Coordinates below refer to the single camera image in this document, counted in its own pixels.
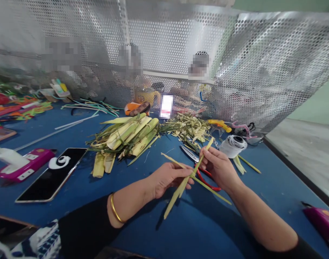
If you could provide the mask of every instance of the bracelet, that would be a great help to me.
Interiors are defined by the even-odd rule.
[[[115,208],[114,208],[114,201],[113,201],[113,196],[114,196],[114,193],[112,193],[111,195],[111,206],[112,206],[112,210],[113,210],[113,213],[114,215],[117,217],[118,221],[122,224],[125,224],[126,221],[122,221],[121,218],[119,217],[119,215],[117,214],[117,212],[115,211]]]

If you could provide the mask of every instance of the red-handled scissors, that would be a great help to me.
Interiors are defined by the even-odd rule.
[[[197,157],[191,150],[189,150],[188,148],[186,148],[185,146],[182,146],[180,145],[180,147],[182,148],[182,150],[193,160],[195,161],[196,163],[198,163],[199,161],[199,157]],[[208,184],[204,178],[202,177],[202,175],[200,174],[200,171],[202,171],[203,173],[205,173],[208,177],[210,177],[211,179],[212,178],[212,175],[211,173],[209,173],[208,171],[206,170],[203,170],[201,168],[198,168],[197,169],[197,175],[198,175],[198,178],[205,184],[207,185],[208,187],[210,187],[212,190],[218,192],[218,191],[221,191],[221,188],[220,187],[214,187],[214,186],[211,186],[210,184]]]

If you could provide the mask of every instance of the pink clip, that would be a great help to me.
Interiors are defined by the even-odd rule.
[[[246,124],[243,125],[235,125],[237,121],[232,123],[232,127],[233,128],[244,128],[246,130],[247,136],[246,139],[250,139],[250,138],[256,138],[257,136],[251,136],[251,132],[250,129],[248,128],[248,126]]]

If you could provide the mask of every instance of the white thread spool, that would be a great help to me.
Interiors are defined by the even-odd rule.
[[[247,143],[242,137],[231,135],[222,142],[219,150],[225,153],[228,158],[235,158],[241,151],[246,148]]]

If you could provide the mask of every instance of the hand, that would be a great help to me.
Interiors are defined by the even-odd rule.
[[[155,199],[161,198],[169,187],[179,186],[184,177],[192,173],[192,167],[184,166],[187,169],[183,169],[177,164],[165,163],[147,178],[149,185],[153,189],[152,192]],[[192,184],[194,184],[194,181],[190,178],[186,189],[191,189],[190,185]]]
[[[209,151],[206,150],[206,147],[203,147],[200,150],[199,157],[202,157],[203,154],[204,158],[200,167],[211,173],[222,190],[230,194],[234,189],[244,185],[231,161],[224,153],[213,147],[210,147]]]

